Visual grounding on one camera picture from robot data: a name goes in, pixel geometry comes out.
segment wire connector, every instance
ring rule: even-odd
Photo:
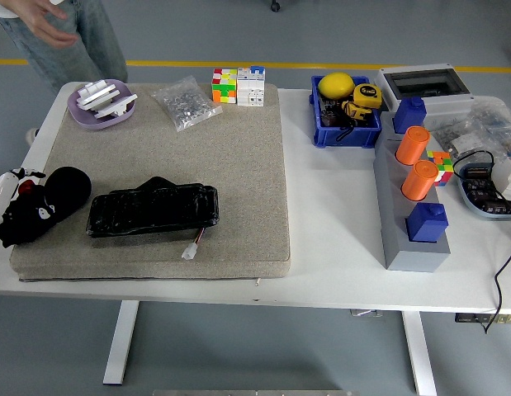
[[[198,249],[197,243],[189,243],[189,246],[186,247],[186,250],[182,253],[182,258],[186,260],[192,260],[196,255],[196,250]]]

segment shoe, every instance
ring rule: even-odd
[[[31,146],[35,141],[35,137],[39,133],[39,128],[31,128],[26,132],[26,142]]]

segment person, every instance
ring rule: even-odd
[[[0,25],[55,95],[72,81],[127,81],[100,0],[0,0]]]

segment rubik's cube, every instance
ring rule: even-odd
[[[237,102],[237,69],[216,68],[213,72],[213,101],[220,103]]]
[[[438,167],[438,176],[435,186],[445,186],[453,174],[452,158],[449,153],[443,151],[428,151],[428,159]]]
[[[263,66],[239,68],[237,77],[237,104],[239,106],[264,106]]]

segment white table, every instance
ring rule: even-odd
[[[44,168],[76,86],[67,84],[55,99],[23,167]],[[140,300],[402,311],[417,390],[436,394],[419,311],[494,312],[493,277],[511,253],[511,221],[473,214],[451,183],[438,189],[450,224],[451,256],[434,273],[386,270],[374,150],[316,148],[309,95],[308,90],[279,90],[291,237],[287,277],[22,283],[9,266],[11,248],[0,246],[0,294],[123,300],[108,383],[122,378],[126,353],[121,348],[128,351]],[[511,314],[511,263],[499,282],[501,312]]]

